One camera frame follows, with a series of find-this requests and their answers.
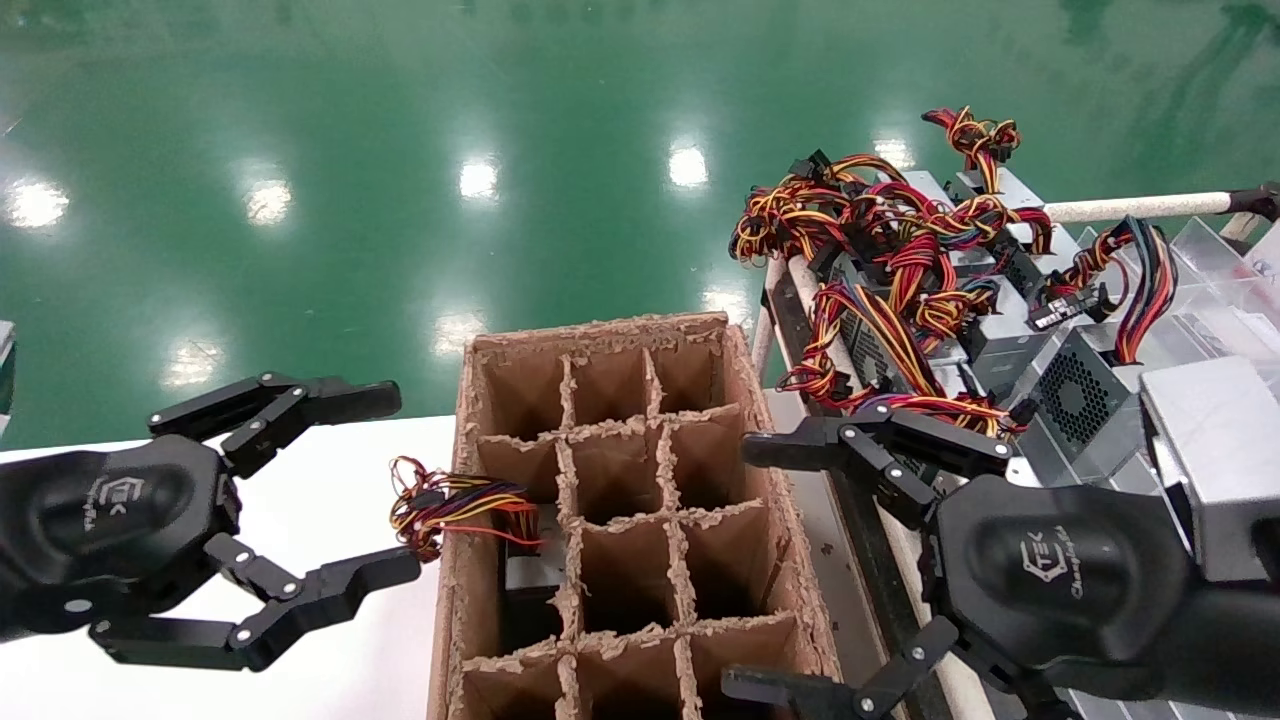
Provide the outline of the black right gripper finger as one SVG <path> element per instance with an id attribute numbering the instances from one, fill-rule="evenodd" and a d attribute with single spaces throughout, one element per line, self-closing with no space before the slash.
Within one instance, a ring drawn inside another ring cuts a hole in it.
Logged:
<path id="1" fill-rule="evenodd" d="M 827 676 L 733 665 L 722 671 L 722 692 L 730 698 L 786 708 L 795 719 L 886 719 L 959 639 L 954 623 L 932 618 L 904 651 L 860 687 Z"/>
<path id="2" fill-rule="evenodd" d="M 941 496 L 902 457 L 957 477 L 1004 477 L 1010 443 L 909 409 L 873 404 L 850 416 L 805 416 L 790 433 L 746 433 L 742 460 L 755 468 L 835 471 L 910 529 L 922 529 Z"/>

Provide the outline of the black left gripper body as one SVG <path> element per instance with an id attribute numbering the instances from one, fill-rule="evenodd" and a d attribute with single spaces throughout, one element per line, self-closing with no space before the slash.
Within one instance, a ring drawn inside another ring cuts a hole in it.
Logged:
<path id="1" fill-rule="evenodd" d="M 207 541 L 239 529 L 221 455 L 179 436 L 5 462 L 1 475 L 5 641 L 170 611 L 216 573 Z"/>

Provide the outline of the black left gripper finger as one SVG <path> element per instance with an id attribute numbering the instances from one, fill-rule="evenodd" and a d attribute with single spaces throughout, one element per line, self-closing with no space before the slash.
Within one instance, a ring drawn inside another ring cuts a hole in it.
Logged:
<path id="1" fill-rule="evenodd" d="M 239 623 L 183 618 L 102 620 L 91 639 L 119 664 L 260 673 L 305 634 L 351 621 L 365 598 L 415 582 L 421 564 L 402 546 L 291 575 L 232 536 L 204 546 L 225 579 L 264 602 Z"/>
<path id="2" fill-rule="evenodd" d="M 303 380 L 269 372 L 154 413 L 148 432 L 196 442 L 224 436 L 227 470 L 250 478 L 311 427 L 369 421 L 401 409 L 394 380 L 353 386 L 338 375 Z"/>

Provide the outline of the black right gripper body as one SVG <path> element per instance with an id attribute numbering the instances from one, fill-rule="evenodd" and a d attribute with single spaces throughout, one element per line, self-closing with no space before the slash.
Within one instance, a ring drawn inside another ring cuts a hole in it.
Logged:
<path id="1" fill-rule="evenodd" d="M 1160 693 L 1158 644 L 1199 579 L 1161 498 L 979 477 L 934 506 L 924 537 L 925 598 L 996 688 Z"/>

